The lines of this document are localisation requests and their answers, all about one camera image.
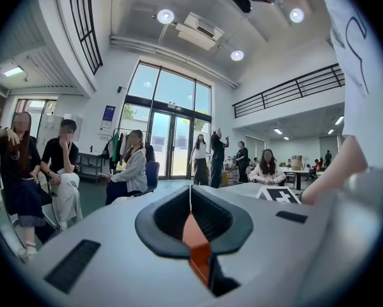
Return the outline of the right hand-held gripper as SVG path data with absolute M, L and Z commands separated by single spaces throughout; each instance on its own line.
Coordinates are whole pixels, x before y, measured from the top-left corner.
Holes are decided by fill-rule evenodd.
M 256 198 L 280 203 L 301 204 L 299 195 L 286 186 L 263 185 L 256 194 Z

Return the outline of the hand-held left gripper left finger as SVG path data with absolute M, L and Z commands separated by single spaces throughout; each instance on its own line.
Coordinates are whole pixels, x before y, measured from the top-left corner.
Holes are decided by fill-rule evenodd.
M 158 201 L 154 221 L 166 235 L 182 239 L 190 212 L 190 187 L 183 186 Z

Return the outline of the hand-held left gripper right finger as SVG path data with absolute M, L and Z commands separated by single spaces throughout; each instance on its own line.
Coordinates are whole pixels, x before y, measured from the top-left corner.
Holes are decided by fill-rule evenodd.
M 207 239 L 213 240 L 224 234 L 232 225 L 231 213 L 203 193 L 199 187 L 191 187 L 191 211 L 200 230 Z

